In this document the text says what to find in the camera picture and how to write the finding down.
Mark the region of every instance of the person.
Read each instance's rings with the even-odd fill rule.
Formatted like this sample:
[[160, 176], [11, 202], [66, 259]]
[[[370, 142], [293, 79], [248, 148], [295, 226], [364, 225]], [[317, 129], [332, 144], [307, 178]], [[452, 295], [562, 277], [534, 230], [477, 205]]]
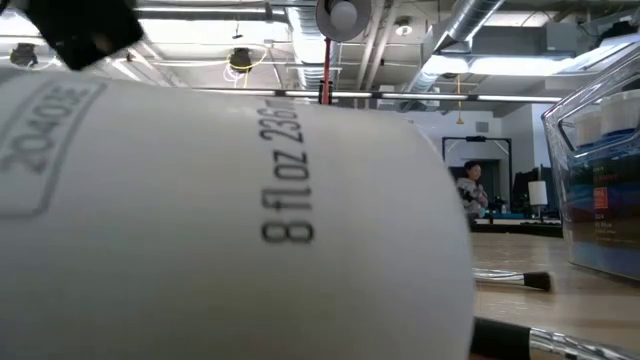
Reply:
[[482, 218], [489, 205], [487, 193], [478, 182], [482, 175], [482, 169], [480, 164], [475, 161], [467, 161], [464, 164], [464, 169], [467, 172], [467, 177], [459, 178], [456, 183], [460, 197], [462, 197], [462, 205], [470, 218]]

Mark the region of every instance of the wooden table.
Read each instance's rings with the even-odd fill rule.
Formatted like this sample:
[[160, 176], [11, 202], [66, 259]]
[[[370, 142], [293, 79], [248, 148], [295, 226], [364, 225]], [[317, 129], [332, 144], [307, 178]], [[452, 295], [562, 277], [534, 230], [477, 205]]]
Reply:
[[640, 284], [568, 262], [563, 239], [472, 234], [475, 267], [551, 271], [555, 291], [478, 285], [475, 314], [640, 353]]

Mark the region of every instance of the black hair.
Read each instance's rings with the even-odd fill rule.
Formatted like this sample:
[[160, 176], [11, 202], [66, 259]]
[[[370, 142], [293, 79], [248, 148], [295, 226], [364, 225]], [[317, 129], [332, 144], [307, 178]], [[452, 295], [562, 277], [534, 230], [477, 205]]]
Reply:
[[480, 163], [478, 163], [477, 161], [467, 161], [466, 163], [464, 163], [464, 169], [469, 171], [471, 169], [473, 169], [474, 166], [480, 166]]

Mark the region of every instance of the white bottle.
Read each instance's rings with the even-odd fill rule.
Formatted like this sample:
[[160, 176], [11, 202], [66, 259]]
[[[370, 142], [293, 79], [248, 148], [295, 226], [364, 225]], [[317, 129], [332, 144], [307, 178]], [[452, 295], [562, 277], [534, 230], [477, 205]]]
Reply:
[[0, 358], [468, 355], [460, 204], [393, 114], [5, 68], [0, 102]]

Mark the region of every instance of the clear plastic container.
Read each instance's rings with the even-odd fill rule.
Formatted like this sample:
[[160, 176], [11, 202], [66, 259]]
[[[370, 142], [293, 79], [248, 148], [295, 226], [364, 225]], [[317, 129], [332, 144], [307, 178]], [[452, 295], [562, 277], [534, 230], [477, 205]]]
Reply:
[[638, 89], [640, 50], [542, 116], [570, 261], [636, 280], [640, 280]]

